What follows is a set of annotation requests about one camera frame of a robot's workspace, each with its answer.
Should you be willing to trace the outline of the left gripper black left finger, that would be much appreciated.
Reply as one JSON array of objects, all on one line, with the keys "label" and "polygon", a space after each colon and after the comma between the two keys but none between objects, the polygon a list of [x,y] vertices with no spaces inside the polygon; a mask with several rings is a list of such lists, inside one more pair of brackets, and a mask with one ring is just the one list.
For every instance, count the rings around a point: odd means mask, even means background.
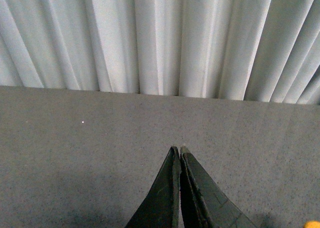
[{"label": "left gripper black left finger", "polygon": [[170,147],[143,202],[127,228],[177,228],[179,226],[181,162],[178,148]]}]

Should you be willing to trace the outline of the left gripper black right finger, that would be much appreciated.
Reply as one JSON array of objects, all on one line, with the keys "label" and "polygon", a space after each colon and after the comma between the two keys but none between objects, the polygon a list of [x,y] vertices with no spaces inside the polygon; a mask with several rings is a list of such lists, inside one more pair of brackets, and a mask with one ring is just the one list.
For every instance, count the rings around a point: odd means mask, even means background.
[{"label": "left gripper black right finger", "polygon": [[180,200],[186,228],[255,228],[225,195],[195,156],[180,149]]}]

